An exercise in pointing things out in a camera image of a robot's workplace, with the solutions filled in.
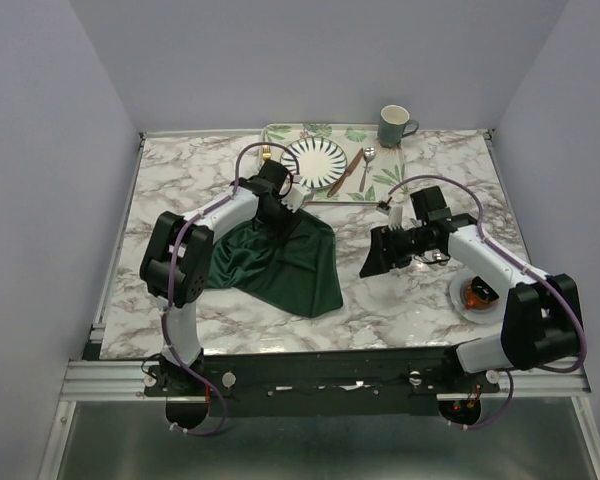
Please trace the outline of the dark green cloth napkin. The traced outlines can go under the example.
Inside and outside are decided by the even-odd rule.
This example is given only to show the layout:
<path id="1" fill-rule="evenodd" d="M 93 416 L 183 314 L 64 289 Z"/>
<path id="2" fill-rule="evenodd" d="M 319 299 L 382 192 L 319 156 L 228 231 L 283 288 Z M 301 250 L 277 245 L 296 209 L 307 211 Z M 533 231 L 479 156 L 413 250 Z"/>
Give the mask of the dark green cloth napkin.
<path id="1" fill-rule="evenodd" d="M 207 287 L 236 288 L 292 315 L 316 318 L 343 307 L 331 226 L 299 210 L 285 241 L 246 221 L 214 245 Z"/>

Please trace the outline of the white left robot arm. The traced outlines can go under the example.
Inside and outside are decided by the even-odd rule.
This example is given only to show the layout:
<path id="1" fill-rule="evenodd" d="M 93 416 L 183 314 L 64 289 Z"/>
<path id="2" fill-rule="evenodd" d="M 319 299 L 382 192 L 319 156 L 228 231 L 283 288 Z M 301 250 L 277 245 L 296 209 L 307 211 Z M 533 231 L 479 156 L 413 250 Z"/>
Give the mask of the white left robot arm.
<path id="1" fill-rule="evenodd" d="M 166 300 L 161 318 L 162 355 L 173 365 L 167 382 L 181 395 L 194 393 L 202 380 L 193 364 L 202 352 L 196 300 L 207 288 L 216 243 L 243 225 L 263 231 L 267 245 L 284 244 L 300 222 L 300 209 L 313 198 L 301 177 L 269 162 L 249 178 L 238 177 L 206 205 L 157 219 L 140 265 L 148 292 Z"/>

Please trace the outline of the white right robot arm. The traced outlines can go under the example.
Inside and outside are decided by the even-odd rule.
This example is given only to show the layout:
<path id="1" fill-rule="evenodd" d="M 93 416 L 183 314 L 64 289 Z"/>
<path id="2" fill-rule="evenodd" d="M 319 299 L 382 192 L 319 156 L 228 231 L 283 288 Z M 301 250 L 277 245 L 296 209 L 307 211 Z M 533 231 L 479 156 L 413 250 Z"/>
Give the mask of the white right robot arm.
<path id="1" fill-rule="evenodd" d="M 487 236 L 481 216 L 452 214 L 437 186 L 411 195 L 420 224 L 405 229 L 400 209 L 380 203 L 390 224 L 371 230 L 370 249 L 359 272 L 372 277 L 404 268 L 427 252 L 439 251 L 465 265 L 456 281 L 458 311 L 474 323 L 498 323 L 499 333 L 456 345 L 440 379 L 460 392 L 487 370 L 550 368 L 552 362 L 586 356 L 579 296 L 566 274 L 550 275 L 513 255 Z"/>

